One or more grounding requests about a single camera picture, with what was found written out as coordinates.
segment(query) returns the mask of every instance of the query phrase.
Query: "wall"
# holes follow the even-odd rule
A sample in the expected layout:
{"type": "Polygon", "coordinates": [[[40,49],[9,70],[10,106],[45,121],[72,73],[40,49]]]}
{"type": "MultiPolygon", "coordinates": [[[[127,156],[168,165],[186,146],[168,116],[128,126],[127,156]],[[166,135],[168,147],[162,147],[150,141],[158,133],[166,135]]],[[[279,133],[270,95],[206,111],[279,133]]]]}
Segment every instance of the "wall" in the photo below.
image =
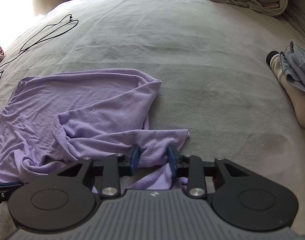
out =
{"type": "Polygon", "coordinates": [[[66,0],[0,0],[0,44],[6,49],[18,36],[66,0]]]}

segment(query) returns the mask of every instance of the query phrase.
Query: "black cable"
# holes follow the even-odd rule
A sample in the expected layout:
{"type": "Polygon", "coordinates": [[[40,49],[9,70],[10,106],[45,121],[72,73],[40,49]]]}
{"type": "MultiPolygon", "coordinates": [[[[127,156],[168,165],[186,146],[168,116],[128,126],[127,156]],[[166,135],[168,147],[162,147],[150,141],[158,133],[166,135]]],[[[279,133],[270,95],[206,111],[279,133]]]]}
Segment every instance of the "black cable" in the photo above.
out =
{"type": "MultiPolygon", "coordinates": [[[[50,39],[52,39],[52,38],[59,37],[59,36],[65,34],[65,33],[69,32],[70,30],[72,30],[73,28],[75,28],[75,27],[77,26],[78,23],[79,23],[79,20],[73,20],[73,16],[72,16],[71,14],[67,14],[64,18],[61,19],[60,22],[58,22],[58,23],[56,23],[56,24],[48,24],[48,25],[46,25],[46,26],[43,27],[38,33],[36,33],[33,37],[31,37],[30,39],[28,39],[28,40],[24,43],[24,45],[23,45],[23,46],[20,48],[20,50],[19,50],[19,52],[21,52],[21,53],[20,53],[19,55],[17,55],[17,57],[15,57],[14,59],[12,59],[11,61],[8,61],[8,62],[2,64],[2,65],[0,66],[0,68],[3,67],[3,66],[5,66],[6,64],[11,63],[11,62],[13,62],[14,60],[16,60],[20,55],[22,55],[23,53],[25,53],[25,52],[26,52],[27,50],[29,50],[31,47],[33,47],[33,46],[35,46],[35,45],[37,45],[37,44],[39,44],[39,43],[41,43],[41,42],[43,42],[43,41],[47,41],[47,40],[50,40],[50,39]],[[36,42],[33,43],[32,45],[30,45],[29,47],[27,47],[27,48],[24,49],[24,46],[27,44],[27,42],[29,42],[33,37],[35,37],[36,35],[38,35],[38,34],[39,34],[41,31],[43,31],[46,27],[48,27],[48,26],[56,26],[56,25],[60,24],[67,16],[69,16],[69,22],[65,23],[64,25],[59,26],[57,29],[55,29],[55,30],[52,31],[51,33],[48,33],[46,36],[43,36],[43,37],[40,38],[38,41],[36,41],[36,42]],[[68,24],[70,24],[70,23],[73,23],[73,22],[76,22],[76,24],[75,24],[74,26],[72,26],[71,28],[69,28],[68,30],[66,30],[66,31],[64,31],[63,33],[60,33],[60,34],[58,34],[58,35],[56,35],[56,36],[52,36],[52,37],[50,37],[50,38],[45,39],[46,37],[48,37],[49,35],[51,35],[51,34],[54,33],[55,31],[57,31],[57,30],[59,30],[60,28],[66,26],[66,25],[68,25],[68,24]]],[[[4,70],[0,71],[0,79],[2,78],[3,73],[4,73],[4,70]]]]}

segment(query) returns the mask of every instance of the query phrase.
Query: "lavender cloth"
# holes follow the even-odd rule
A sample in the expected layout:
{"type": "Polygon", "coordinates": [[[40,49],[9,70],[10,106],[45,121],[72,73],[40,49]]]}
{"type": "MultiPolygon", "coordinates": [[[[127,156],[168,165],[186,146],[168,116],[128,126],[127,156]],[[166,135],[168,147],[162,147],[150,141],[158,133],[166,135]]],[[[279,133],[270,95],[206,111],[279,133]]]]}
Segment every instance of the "lavender cloth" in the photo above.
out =
{"type": "MultiPolygon", "coordinates": [[[[0,182],[29,182],[84,156],[94,160],[143,150],[139,166],[167,162],[188,130],[149,130],[161,81],[135,69],[104,69],[22,79],[0,111],[0,182]]],[[[169,165],[136,188],[170,188],[169,165]]]]}

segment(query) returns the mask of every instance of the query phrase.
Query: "bed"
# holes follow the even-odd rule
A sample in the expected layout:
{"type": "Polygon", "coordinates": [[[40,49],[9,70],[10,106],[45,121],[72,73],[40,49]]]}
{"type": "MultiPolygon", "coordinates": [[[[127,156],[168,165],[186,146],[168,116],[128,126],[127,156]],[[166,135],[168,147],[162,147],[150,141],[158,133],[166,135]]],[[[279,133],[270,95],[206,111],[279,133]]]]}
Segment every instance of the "bed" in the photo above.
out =
{"type": "MultiPolygon", "coordinates": [[[[5,61],[69,13],[80,21],[76,28],[5,66],[0,109],[27,76],[139,69],[162,81],[152,129],[188,128],[183,153],[226,157],[291,189],[299,200],[293,229],[305,234],[305,129],[265,62],[291,39],[305,47],[285,19],[209,0],[73,0],[21,35],[5,61]]],[[[0,240],[14,229],[0,204],[0,240]]]]}

